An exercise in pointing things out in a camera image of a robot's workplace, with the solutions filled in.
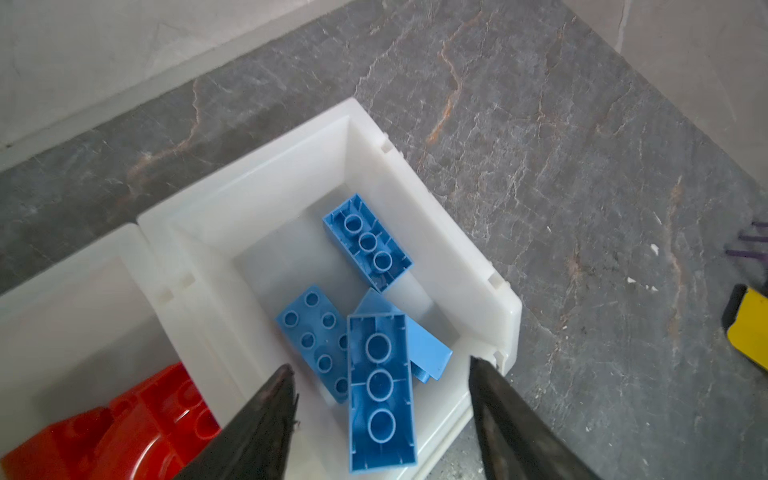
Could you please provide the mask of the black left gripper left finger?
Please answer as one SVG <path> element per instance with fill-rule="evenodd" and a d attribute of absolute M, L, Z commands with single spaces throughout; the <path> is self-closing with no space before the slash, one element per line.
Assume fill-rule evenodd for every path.
<path fill-rule="evenodd" d="M 298 393 L 281 365 L 178 479 L 282 479 L 295 428 Z"/>

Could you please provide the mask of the blue lego brick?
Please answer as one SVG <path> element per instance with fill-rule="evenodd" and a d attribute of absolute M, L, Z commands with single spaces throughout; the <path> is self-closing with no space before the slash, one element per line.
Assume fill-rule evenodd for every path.
<path fill-rule="evenodd" d="M 336 245 L 376 292 L 385 293 L 413 266 L 410 256 L 359 194 L 322 220 Z"/>
<path fill-rule="evenodd" d="M 418 462 L 403 314 L 348 317 L 348 438 L 352 474 Z"/>
<path fill-rule="evenodd" d="M 317 285 L 312 285 L 289 303 L 275 321 L 333 399 L 343 404 L 349 393 L 348 329 L 331 300 Z"/>

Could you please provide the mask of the blue lego brick slanted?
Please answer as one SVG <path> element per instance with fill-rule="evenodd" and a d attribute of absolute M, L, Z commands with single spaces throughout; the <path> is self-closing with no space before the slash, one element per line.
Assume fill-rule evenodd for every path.
<path fill-rule="evenodd" d="M 362 297 L 354 315 L 402 314 L 407 320 L 408 355 L 412 374 L 422 383 L 438 381 L 446 370 L 453 351 L 415 320 L 397 308 L 382 294 L 370 288 Z"/>

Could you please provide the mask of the red arch lego piece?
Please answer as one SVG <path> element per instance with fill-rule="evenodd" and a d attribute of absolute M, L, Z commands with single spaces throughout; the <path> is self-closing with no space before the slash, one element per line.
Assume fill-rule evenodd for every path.
<path fill-rule="evenodd" d="M 105 407 L 49 425 L 1 459 L 7 479 L 172 479 L 184 462 L 146 409 Z"/>

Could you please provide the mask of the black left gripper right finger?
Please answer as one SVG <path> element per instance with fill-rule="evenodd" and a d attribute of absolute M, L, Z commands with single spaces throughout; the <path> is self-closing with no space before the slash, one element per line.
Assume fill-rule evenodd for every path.
<path fill-rule="evenodd" d="M 472 356 L 469 392 L 488 479 L 596 479 L 487 360 Z"/>

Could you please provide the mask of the red lego brick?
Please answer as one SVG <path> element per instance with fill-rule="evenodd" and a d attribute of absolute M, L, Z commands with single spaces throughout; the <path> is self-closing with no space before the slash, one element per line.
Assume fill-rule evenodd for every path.
<path fill-rule="evenodd" d="M 114 398 L 109 409 L 114 423 L 100 452 L 117 478 L 171 479 L 221 431 L 180 362 Z"/>

